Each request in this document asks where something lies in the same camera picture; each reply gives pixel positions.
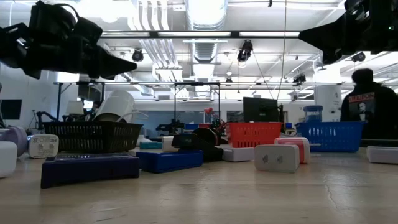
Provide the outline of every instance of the laboratory room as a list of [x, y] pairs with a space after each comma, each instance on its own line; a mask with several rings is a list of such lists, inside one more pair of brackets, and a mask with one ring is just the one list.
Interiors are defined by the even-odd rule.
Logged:
[[396, 224], [397, 12], [0, 1], [0, 223]]

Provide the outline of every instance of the black plastic basket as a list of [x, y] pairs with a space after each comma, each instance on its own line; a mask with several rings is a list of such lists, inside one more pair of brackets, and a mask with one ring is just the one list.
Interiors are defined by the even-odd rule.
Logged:
[[137, 144], [142, 124], [112, 121], [44, 122], [46, 134], [59, 137], [63, 152], [109, 153], [126, 152]]

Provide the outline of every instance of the wooden table surface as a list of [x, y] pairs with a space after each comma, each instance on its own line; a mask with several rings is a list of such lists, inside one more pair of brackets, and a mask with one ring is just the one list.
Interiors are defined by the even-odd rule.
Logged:
[[398, 223], [398, 166], [312, 154], [295, 174], [253, 162], [40, 189], [43, 160], [0, 179], [0, 223]]

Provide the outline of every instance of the computer monitor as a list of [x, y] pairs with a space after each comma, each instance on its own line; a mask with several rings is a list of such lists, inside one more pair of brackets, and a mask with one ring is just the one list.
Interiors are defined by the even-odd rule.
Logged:
[[0, 100], [0, 110], [4, 120], [19, 120], [22, 100]]
[[244, 122], [278, 122], [278, 101], [262, 98], [243, 98]]

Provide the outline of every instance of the navy blue box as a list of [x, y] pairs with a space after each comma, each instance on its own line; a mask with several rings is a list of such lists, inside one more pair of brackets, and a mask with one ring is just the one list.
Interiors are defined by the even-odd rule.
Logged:
[[156, 174], [198, 167], [203, 164], [202, 151], [136, 152], [141, 169]]
[[76, 182], [138, 177], [139, 158], [128, 153], [59, 154], [44, 161], [41, 188]]

